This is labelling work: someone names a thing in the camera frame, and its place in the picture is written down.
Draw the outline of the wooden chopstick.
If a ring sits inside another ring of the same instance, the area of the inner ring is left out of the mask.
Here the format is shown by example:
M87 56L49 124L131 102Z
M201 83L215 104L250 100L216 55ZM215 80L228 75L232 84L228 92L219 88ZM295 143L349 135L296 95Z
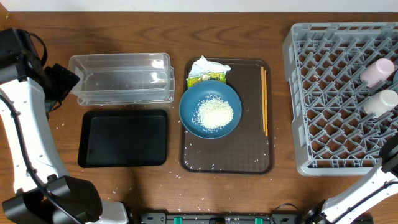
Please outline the wooden chopstick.
M264 67L261 67L261 93L262 93L262 126L263 131L266 131L266 117L265 117L265 100L264 100Z
M265 108L265 135L268 136L267 73L265 70L264 70L264 108Z

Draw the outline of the pink cup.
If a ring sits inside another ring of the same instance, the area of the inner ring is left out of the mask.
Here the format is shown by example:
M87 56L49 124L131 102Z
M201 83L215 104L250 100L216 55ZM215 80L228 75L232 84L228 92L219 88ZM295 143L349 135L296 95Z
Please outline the pink cup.
M362 82L367 83L368 88L372 88L383 80L387 78L394 71L394 63L386 58L381 58L370 66L368 66L362 74L360 74L360 79Z

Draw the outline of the white cup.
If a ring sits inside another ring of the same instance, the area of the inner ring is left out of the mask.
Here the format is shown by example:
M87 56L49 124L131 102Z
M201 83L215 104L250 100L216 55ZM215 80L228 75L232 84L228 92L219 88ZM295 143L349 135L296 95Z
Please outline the white cup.
M398 104L398 96L394 90L383 90L371 96L364 104L366 114L378 118L394 109Z

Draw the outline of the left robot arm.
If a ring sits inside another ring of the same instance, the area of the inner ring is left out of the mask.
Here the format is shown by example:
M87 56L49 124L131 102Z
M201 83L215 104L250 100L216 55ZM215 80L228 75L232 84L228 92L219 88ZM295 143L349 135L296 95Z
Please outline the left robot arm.
M59 108L77 75L34 47L36 35L1 32L1 119L14 166L15 195L2 203L14 223L128 223L124 204L101 199L95 186L71 177L60 159L48 115Z

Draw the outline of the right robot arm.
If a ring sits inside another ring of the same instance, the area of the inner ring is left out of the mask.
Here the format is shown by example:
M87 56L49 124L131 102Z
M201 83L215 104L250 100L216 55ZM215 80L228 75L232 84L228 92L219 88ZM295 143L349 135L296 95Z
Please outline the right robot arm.
M379 161L357 183L322 201L299 223L352 223L358 216L397 193L397 135L379 151Z

